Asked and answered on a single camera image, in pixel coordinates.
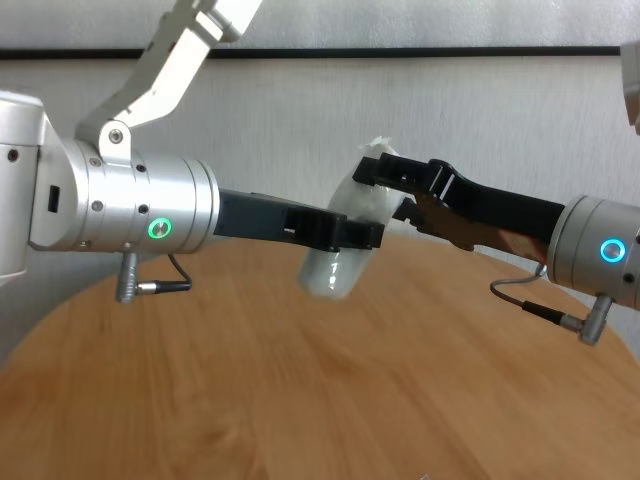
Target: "round table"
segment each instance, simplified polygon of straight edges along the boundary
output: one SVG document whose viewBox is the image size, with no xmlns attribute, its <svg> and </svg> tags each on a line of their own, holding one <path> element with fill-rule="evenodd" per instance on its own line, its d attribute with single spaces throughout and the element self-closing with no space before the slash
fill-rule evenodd
<svg viewBox="0 0 640 480">
<path fill-rule="evenodd" d="M 297 286 L 303 253 L 219 242 L 182 258 L 190 293 L 123 306 L 112 278 L 61 305 L 0 372 L 0 478 L 640 478 L 640 369 L 612 331 L 580 344 L 491 295 L 522 271 L 449 245 L 385 237 L 339 302 Z"/>
</svg>

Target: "metal bolt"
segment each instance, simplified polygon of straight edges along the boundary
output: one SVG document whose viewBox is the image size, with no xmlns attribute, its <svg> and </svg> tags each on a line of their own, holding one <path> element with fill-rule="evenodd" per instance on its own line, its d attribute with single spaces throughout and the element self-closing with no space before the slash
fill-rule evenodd
<svg viewBox="0 0 640 480">
<path fill-rule="evenodd" d="M 113 129 L 109 132 L 109 140 L 111 140 L 111 143 L 120 143 L 123 138 L 124 135 L 122 135 L 122 132 L 118 129 Z"/>
</svg>

